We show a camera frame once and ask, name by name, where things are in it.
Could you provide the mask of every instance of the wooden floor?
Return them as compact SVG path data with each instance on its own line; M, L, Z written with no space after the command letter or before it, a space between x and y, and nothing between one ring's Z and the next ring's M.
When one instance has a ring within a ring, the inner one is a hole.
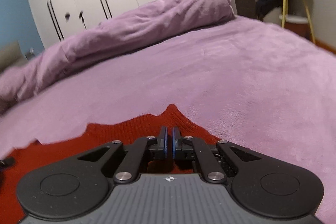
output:
M322 42L318 39L316 39L316 46L323 48L329 52L332 52L333 54L336 54L336 48L329 46L328 44L326 44L325 42Z

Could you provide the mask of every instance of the purple bedspread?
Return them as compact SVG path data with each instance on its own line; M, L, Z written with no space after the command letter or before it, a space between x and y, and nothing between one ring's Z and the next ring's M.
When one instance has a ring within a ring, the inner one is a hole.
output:
M5 71L0 77L0 114L13 101L28 99L85 66L234 17L231 0L148 3L55 44L23 68Z
M0 158L174 103L211 134L303 166L336 219L336 59L272 24L237 17L116 57L55 83L0 120Z

